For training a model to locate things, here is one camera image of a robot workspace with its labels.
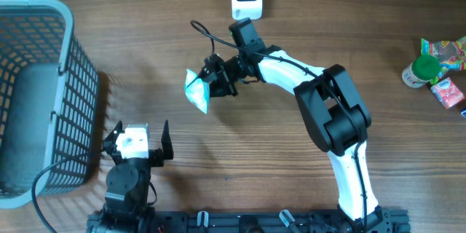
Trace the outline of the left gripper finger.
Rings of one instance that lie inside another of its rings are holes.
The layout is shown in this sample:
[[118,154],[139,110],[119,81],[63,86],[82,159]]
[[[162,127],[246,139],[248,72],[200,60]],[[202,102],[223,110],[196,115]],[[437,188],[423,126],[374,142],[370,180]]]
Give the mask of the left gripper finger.
[[118,121],[115,128],[107,135],[102,144],[103,150],[113,159],[115,164],[119,164],[122,161],[122,155],[117,150],[117,138],[122,131],[122,121]]
[[161,144],[163,150],[164,160],[172,160],[174,157],[173,145],[170,137],[168,120],[165,120],[164,128],[162,131]]

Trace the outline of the mint wet wipes pack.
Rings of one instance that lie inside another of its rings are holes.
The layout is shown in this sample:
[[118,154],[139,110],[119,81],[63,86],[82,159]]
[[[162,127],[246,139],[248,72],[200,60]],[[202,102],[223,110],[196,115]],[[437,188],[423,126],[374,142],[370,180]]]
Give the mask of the mint wet wipes pack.
[[208,113],[210,102],[210,87],[207,82],[202,81],[192,70],[186,70],[184,91],[190,103],[196,106],[204,114]]

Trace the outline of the green lid plastic jar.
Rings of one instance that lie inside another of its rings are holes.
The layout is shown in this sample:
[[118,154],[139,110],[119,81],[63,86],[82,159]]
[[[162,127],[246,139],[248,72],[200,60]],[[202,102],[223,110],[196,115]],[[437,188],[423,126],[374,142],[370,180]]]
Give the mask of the green lid plastic jar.
[[441,70],[440,62],[431,55],[420,55],[403,70],[403,82],[412,88],[420,88],[435,78]]

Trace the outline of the green Haribo candy bag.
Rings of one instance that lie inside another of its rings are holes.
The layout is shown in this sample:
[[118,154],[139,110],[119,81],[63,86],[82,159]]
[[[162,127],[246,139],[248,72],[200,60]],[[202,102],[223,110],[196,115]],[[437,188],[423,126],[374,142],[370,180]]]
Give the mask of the green Haribo candy bag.
[[430,80],[431,84],[436,84],[448,71],[465,70],[465,37],[452,42],[429,42],[421,39],[421,54],[431,55],[438,59],[441,70]]

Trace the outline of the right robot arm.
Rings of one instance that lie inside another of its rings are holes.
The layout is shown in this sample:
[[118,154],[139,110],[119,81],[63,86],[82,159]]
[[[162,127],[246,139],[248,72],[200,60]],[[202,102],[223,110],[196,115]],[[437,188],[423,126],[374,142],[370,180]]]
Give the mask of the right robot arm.
[[371,116],[346,69],[311,66],[276,45],[265,45],[251,19],[229,26],[238,51],[229,60],[212,52],[197,75],[203,89],[202,111],[210,98],[237,95],[236,83],[263,82],[294,96],[312,142],[326,153],[339,190],[339,210],[354,232],[367,232],[380,221],[366,163]]

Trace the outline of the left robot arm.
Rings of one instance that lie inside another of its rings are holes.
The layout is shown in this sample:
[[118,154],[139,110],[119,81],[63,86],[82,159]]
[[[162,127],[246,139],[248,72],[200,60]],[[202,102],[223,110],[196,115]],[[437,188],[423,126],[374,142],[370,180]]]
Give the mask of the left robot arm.
[[87,232],[164,232],[155,220],[153,200],[148,201],[151,169],[162,167],[174,157],[168,122],[164,123],[162,147],[149,148],[149,125],[127,125],[121,122],[103,140],[102,148],[115,166],[106,175],[107,190],[102,209],[87,219]]

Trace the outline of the grey plastic mesh basket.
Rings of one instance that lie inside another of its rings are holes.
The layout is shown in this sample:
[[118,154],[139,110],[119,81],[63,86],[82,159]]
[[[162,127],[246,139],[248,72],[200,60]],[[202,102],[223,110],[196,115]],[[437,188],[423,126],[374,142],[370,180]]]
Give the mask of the grey plastic mesh basket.
[[1,207],[87,178],[98,72],[58,0],[1,0]]

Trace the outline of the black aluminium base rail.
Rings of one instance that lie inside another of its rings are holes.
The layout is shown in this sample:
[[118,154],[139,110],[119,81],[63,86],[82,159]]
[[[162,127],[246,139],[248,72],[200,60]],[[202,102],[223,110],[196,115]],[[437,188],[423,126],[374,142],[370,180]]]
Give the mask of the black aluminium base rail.
[[271,213],[155,212],[141,218],[112,218],[100,212],[87,220],[88,232],[410,232],[408,212],[378,207],[354,221],[340,210]]

